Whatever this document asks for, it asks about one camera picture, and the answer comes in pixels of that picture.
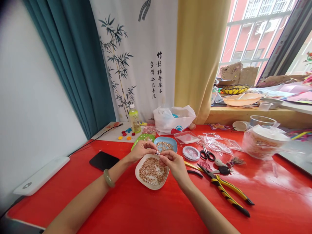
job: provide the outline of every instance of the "red tabletop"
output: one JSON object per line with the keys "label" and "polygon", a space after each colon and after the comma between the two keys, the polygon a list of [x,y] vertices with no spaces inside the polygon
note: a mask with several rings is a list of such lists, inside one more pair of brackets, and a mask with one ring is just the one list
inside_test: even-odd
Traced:
{"label": "red tabletop", "polygon": [[[217,132],[240,145],[243,133],[211,130],[197,125],[193,131]],[[196,143],[189,144],[199,150]],[[34,195],[26,197],[7,213],[8,218],[46,228],[61,210],[102,172],[89,164],[99,151],[118,158],[130,152],[132,143],[95,141],[71,156],[70,161]],[[234,173],[221,176],[240,188],[254,203],[248,206],[232,190],[229,194],[251,217],[232,207],[207,176],[190,175],[194,184],[241,233],[307,233],[312,229],[312,180],[281,156],[265,162],[234,151],[247,165],[236,165]],[[223,162],[230,157],[216,154]],[[83,224],[78,233],[207,233],[195,209],[169,173],[160,190],[150,190],[135,177],[132,165]]]}

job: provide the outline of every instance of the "blue dish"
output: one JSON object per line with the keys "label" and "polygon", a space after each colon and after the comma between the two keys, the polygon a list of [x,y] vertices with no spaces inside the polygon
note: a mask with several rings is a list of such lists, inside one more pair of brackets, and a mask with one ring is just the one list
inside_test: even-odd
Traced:
{"label": "blue dish", "polygon": [[170,138],[170,137],[157,137],[155,140],[154,140],[154,144],[156,145],[158,142],[160,141],[164,141],[164,142],[167,142],[171,145],[173,145],[173,151],[174,152],[177,152],[178,151],[178,145],[176,143],[176,141],[173,139],[173,138]]}

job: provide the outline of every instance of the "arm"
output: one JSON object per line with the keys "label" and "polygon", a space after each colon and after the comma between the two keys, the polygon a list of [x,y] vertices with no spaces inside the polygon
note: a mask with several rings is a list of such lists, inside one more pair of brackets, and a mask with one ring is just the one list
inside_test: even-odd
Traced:
{"label": "arm", "polygon": [[[145,154],[154,154],[156,151],[157,147],[152,142],[139,141],[126,157],[109,169],[111,180],[115,183],[131,164],[137,162]],[[109,189],[110,187],[106,183],[104,176],[101,175],[82,190],[64,210],[61,211],[44,233],[76,233],[104,198]]]}
{"label": "arm", "polygon": [[184,159],[180,155],[173,151],[164,151],[160,155],[160,163],[170,168],[179,187],[193,204],[195,210],[211,234],[239,233],[193,184],[184,165]]}

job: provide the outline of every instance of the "black phone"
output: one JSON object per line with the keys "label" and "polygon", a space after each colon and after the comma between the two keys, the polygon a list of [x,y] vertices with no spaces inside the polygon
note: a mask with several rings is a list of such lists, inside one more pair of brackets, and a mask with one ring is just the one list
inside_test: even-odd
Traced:
{"label": "black phone", "polygon": [[111,169],[118,161],[118,158],[101,151],[89,163],[97,169],[104,171],[105,169]]}

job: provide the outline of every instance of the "green plate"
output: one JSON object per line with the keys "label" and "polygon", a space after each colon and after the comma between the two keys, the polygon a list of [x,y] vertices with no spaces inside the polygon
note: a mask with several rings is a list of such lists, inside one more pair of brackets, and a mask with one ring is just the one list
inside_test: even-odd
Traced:
{"label": "green plate", "polygon": [[142,134],[141,136],[139,136],[137,138],[137,140],[135,141],[135,143],[133,144],[132,148],[131,148],[131,151],[133,150],[133,148],[136,146],[137,142],[140,141],[140,140],[145,140],[145,138],[149,137],[152,142],[154,143],[154,140],[155,140],[155,136],[153,134]]}

